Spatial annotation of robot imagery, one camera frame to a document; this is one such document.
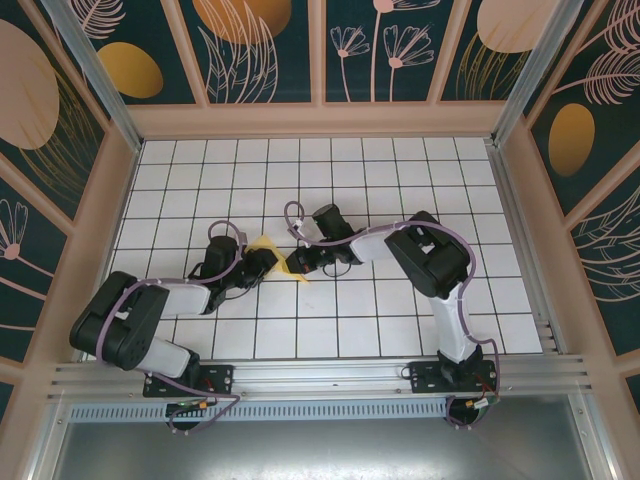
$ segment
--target yellow cloth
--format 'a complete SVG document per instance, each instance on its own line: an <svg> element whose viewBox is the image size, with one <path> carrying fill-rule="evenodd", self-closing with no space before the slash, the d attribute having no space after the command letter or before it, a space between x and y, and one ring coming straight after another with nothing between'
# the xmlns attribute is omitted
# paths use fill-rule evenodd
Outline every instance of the yellow cloth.
<svg viewBox="0 0 640 480"><path fill-rule="evenodd" d="M282 272L285 275L288 275L298 280L299 282L309 283L309 280L304 278L303 275L289 272L289 268L287 267L287 262L286 262L286 259L284 258L284 255L280 253L280 250L278 250L278 247L274 245L274 243L271 241L269 237L267 237L266 235L262 235L260 238L256 239L251 245L249 245L247 247L247 250L256 250L258 248L266 248L271 250L273 254L276 256L276 258L278 259L278 263L276 263L275 267L271 269L271 272L273 271Z"/></svg>

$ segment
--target beige circle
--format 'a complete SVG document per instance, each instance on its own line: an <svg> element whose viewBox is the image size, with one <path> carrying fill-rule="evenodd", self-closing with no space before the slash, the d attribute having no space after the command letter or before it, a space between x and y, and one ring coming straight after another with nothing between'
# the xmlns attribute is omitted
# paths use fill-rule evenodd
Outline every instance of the beige circle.
<svg viewBox="0 0 640 480"><path fill-rule="evenodd" d="M250 22L245 4L256 22L261 18L267 24L274 38L287 27L291 19L291 0L193 0L200 20L218 37L236 44L247 44L248 41L258 43L257 38L249 38ZM244 35L232 21L234 17L228 13L230 9L237 12L237 21Z"/></svg>
<svg viewBox="0 0 640 480"><path fill-rule="evenodd" d="M591 153L596 125L591 112L577 103L562 107L551 125L549 160L563 177L576 173Z"/></svg>
<svg viewBox="0 0 640 480"><path fill-rule="evenodd" d="M34 150L58 124L56 72L29 35L0 20L0 138Z"/></svg>
<svg viewBox="0 0 640 480"><path fill-rule="evenodd" d="M532 50L558 0L483 0L478 10L478 36L499 53Z"/></svg>
<svg viewBox="0 0 640 480"><path fill-rule="evenodd" d="M125 42L109 43L98 50L98 57L120 93L150 98L162 90L160 67L141 48Z"/></svg>

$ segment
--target yellow object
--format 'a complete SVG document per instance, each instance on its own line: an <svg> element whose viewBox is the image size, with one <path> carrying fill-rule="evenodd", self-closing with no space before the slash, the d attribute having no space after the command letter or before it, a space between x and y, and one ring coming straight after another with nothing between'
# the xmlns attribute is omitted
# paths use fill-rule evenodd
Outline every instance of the yellow object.
<svg viewBox="0 0 640 480"><path fill-rule="evenodd" d="M558 0L483 0L478 10L480 41L494 52L532 50Z"/></svg>
<svg viewBox="0 0 640 480"><path fill-rule="evenodd" d="M285 275L288 275L298 280L299 282L309 283L309 280L304 278L304 276L299 275L297 273L289 272L289 268L287 267L287 263L286 263L286 259L284 258L284 255L280 253L280 250L278 250L278 247L274 245L274 243L271 241L269 237L267 237L266 235L262 235L260 238L256 239L251 245L249 245L247 247L247 250L256 250L258 248L267 248L271 250L273 254L276 256L276 258L278 259L278 263L271 270L272 272L273 271L282 272Z"/></svg>
<svg viewBox="0 0 640 480"><path fill-rule="evenodd" d="M282 32L291 18L291 0L193 0L198 16L209 30L227 42L243 45L257 43L256 36L250 34L255 26L251 25L245 3L256 24L262 19L272 37Z"/></svg>
<svg viewBox="0 0 640 480"><path fill-rule="evenodd" d="M596 125L588 108L577 103L562 107L551 125L549 160L563 177L576 173L591 153Z"/></svg>
<svg viewBox="0 0 640 480"><path fill-rule="evenodd" d="M98 57L120 93L150 98L162 90L162 72L147 52L135 45L114 42L98 51Z"/></svg>
<svg viewBox="0 0 640 480"><path fill-rule="evenodd" d="M58 124L60 95L56 72L29 35L0 20L0 138L35 150Z"/></svg>

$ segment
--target white grid mat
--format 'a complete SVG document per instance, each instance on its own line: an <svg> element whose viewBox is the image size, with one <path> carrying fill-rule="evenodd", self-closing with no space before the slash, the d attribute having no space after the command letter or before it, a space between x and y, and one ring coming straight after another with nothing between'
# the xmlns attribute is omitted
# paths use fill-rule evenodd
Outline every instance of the white grid mat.
<svg viewBox="0 0 640 480"><path fill-rule="evenodd" d="M146 142L111 270L182 277L204 258L207 229L220 218L250 242L268 235L286 256L296 246L282 212L292 199L308 214L334 202L354 229L427 210L478 257L467 294L475 335L495 338L501 353L542 352L480 138ZM162 320L157 335L205 359L435 354L429 303L395 261L308 278L272 274L209 316Z"/></svg>

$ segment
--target black mounting plate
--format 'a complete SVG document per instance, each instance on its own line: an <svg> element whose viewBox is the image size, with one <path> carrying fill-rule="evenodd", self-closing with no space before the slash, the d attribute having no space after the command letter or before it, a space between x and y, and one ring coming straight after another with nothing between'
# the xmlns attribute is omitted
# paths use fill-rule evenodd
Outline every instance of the black mounting plate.
<svg viewBox="0 0 640 480"><path fill-rule="evenodd" d="M233 365L201 365L200 377L194 387L211 393L231 393L233 385ZM202 397L193 395L178 388L167 385L156 377L146 377L142 396L145 398L177 398L177 397Z"/></svg>
<svg viewBox="0 0 640 480"><path fill-rule="evenodd" d="M474 375L468 376L458 385L452 385L440 372L441 363L411 362L404 370L404 377L411 382L413 393L459 393L482 392L482 383L478 381L479 375L484 382L495 390L496 366L491 360L482 360L478 364Z"/></svg>

